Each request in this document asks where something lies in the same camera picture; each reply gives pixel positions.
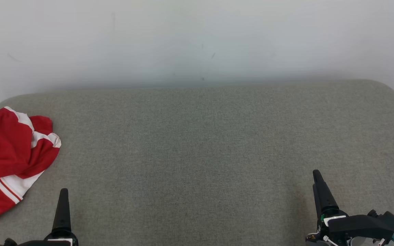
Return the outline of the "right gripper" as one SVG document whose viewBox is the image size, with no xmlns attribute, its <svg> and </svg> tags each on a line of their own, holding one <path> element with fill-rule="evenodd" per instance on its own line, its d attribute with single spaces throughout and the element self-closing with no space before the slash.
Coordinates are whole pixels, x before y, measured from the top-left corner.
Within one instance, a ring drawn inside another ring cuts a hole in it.
<svg viewBox="0 0 394 246">
<path fill-rule="evenodd" d="M 313 195 L 317 214 L 317 232 L 305 237 L 307 246 L 360 246 L 372 239 L 375 246 L 394 243 L 394 214 L 348 216 L 339 207 L 319 170 L 313 170 Z"/>
</svg>

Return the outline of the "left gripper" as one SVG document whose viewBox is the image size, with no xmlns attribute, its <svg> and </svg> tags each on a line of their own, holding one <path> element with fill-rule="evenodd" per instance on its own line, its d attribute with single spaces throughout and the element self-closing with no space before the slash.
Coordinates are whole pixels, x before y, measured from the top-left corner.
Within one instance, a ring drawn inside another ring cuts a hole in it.
<svg viewBox="0 0 394 246">
<path fill-rule="evenodd" d="M 58 231 L 69 231 L 71 229 L 70 220 L 70 203 L 67 188 L 63 188 L 59 194 L 59 200 L 56 207 L 56 213 L 53 221 L 52 233 Z M 6 238 L 0 246 L 72 246 L 71 238 L 59 238 L 53 240 L 30 240 L 23 243 L 17 243 L 12 238 Z"/>
</svg>

